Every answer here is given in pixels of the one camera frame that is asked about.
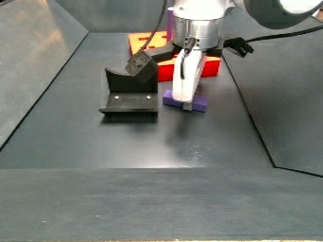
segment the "gray floor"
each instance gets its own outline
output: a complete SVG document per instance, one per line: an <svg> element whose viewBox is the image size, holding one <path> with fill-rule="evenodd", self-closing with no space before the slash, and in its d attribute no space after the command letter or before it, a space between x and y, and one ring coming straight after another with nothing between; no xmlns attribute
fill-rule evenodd
<svg viewBox="0 0 323 242"><path fill-rule="evenodd" d="M104 122L127 57L125 34L89 34L7 144L0 239L323 239L323 180L271 167L224 64L207 113Z"/></svg>

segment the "metal surface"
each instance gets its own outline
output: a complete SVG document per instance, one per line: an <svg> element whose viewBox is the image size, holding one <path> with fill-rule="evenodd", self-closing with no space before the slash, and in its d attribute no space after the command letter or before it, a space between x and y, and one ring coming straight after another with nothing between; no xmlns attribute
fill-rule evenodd
<svg viewBox="0 0 323 242"><path fill-rule="evenodd" d="M87 30L53 1L0 6L0 146L68 61Z"/></svg>
<svg viewBox="0 0 323 242"><path fill-rule="evenodd" d="M160 0L56 0L89 32L152 31ZM167 29L167 14L160 29Z"/></svg>
<svg viewBox="0 0 323 242"><path fill-rule="evenodd" d="M294 172L23 169L0 184L1 241L323 240L323 180Z"/></svg>
<svg viewBox="0 0 323 242"><path fill-rule="evenodd" d="M292 29L322 25L310 19ZM235 9L224 32L248 38L273 34ZM240 59L224 52L229 69L273 163L323 175L323 31L251 43L255 53Z"/></svg>
<svg viewBox="0 0 323 242"><path fill-rule="evenodd" d="M184 47L187 38L196 38L200 49L217 46L220 22L221 19L197 21L173 17L173 43Z"/></svg>
<svg viewBox="0 0 323 242"><path fill-rule="evenodd" d="M163 106L164 82L156 123L104 122L104 68L123 71L127 45L127 34L88 35L0 153L0 168L271 167L225 65L199 87L207 113Z"/></svg>

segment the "black holder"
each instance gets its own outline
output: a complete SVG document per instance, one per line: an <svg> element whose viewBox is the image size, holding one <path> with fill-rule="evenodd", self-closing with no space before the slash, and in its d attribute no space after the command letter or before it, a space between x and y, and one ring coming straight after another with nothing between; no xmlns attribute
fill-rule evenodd
<svg viewBox="0 0 323 242"><path fill-rule="evenodd" d="M105 69L109 97L105 108L99 109L104 114L121 112L157 114L157 75L152 75L147 83L129 74L120 74Z"/></svg>

